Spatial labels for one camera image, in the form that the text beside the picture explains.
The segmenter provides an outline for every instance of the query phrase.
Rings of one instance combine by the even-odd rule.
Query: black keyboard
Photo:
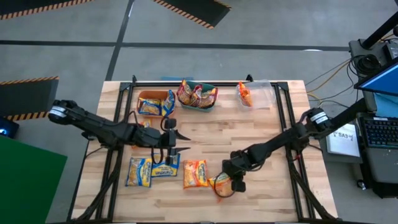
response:
[[[398,149],[398,119],[363,118],[360,121],[368,146]]]

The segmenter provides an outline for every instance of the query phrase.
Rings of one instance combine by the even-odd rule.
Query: orange item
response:
[[[242,82],[239,82],[239,95],[241,96],[244,106],[253,106],[253,100],[251,99],[250,90],[248,90]]]
[[[229,197],[230,195],[234,194],[232,190],[231,178],[229,178],[229,176],[224,172],[217,176],[208,179],[210,187],[213,189],[213,191],[217,191],[217,194],[222,197]],[[217,177],[216,187],[214,187],[214,182],[216,177]],[[218,195],[217,195],[218,202],[220,202],[223,198],[219,197]]]
[[[184,189],[189,187],[207,187],[207,164],[202,161],[184,161]]]

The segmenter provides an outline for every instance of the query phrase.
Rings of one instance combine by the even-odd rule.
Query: blue snack bag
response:
[[[126,187],[150,187],[151,170],[152,159],[130,158],[129,172],[126,179]]]
[[[169,92],[167,93],[167,98],[162,101],[162,116],[165,117],[170,115],[174,110],[174,106],[175,98],[173,92],[169,90]]]
[[[169,166],[163,160],[160,164],[152,165],[152,177],[175,177],[177,176],[178,168],[180,167],[180,154],[178,153],[173,157],[173,163]],[[160,159],[160,154],[154,154],[155,160]]]

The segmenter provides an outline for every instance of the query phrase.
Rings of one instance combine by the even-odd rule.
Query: gray floor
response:
[[[351,39],[366,38],[398,9],[393,0],[224,1],[233,10],[215,30],[207,30],[150,0],[136,0],[124,41],[346,47]],[[115,42],[127,2],[96,0],[0,21],[0,40]],[[0,53],[0,81],[59,75],[57,98],[76,100],[94,112],[113,48],[0,45]],[[139,80],[159,80],[161,76],[230,80],[250,73],[255,79],[309,81],[347,58],[348,52],[122,48],[113,80],[130,80],[133,74]],[[311,90],[323,80],[307,88]],[[315,94],[330,96],[349,84],[342,71]],[[350,105],[355,98],[355,91],[347,91],[333,100]],[[331,104],[324,109],[330,116],[343,110]],[[47,218],[47,222],[62,222],[87,141],[74,127],[47,120],[22,121],[20,125],[21,141],[68,156]],[[381,200],[371,191],[357,189],[349,164],[326,162],[326,168],[340,218],[396,223],[398,200]]]

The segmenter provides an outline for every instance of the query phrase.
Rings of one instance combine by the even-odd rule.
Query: chip bag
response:
[[[242,104],[244,106],[253,106],[253,100],[251,99],[250,90],[247,89],[242,82],[239,82],[238,85],[239,95],[241,97]]]
[[[169,166],[166,165],[165,160],[163,160],[160,164],[152,165],[152,177],[175,177],[177,176],[178,168],[180,167],[180,154],[178,153],[173,157],[173,163]],[[154,154],[154,158],[156,161],[159,161],[160,154]]]
[[[200,99],[198,107],[199,108],[207,108],[207,107],[213,106],[213,103],[217,99],[217,93],[218,93],[217,88],[214,88],[212,90],[201,93],[201,99]]]
[[[217,178],[216,187],[214,187],[214,182],[215,182],[216,177],[217,177],[217,175],[215,177],[208,179],[211,188],[213,190],[215,190],[217,192],[217,194],[220,196],[228,197],[228,196],[232,195],[234,192],[233,192],[232,186],[231,186],[231,184],[232,184],[231,178],[229,178],[229,176],[226,173],[222,172]],[[217,195],[218,202],[220,202],[222,198],[219,197],[218,195]]]
[[[129,172],[126,179],[127,186],[150,187],[150,172],[152,159],[130,158]]]
[[[207,187],[206,160],[184,161],[184,189],[189,187]]]
[[[162,116],[168,116],[173,112],[175,105],[175,99],[173,92],[169,90],[167,92],[167,98],[162,100]]]
[[[186,80],[182,80],[180,87],[177,90],[177,97],[181,103],[189,105],[191,100],[192,90]]]
[[[197,107],[199,105],[202,88],[203,88],[202,85],[197,85],[194,87],[191,100],[189,101],[188,106]]]
[[[160,115],[160,100],[139,98],[142,106],[138,113],[144,115]]]

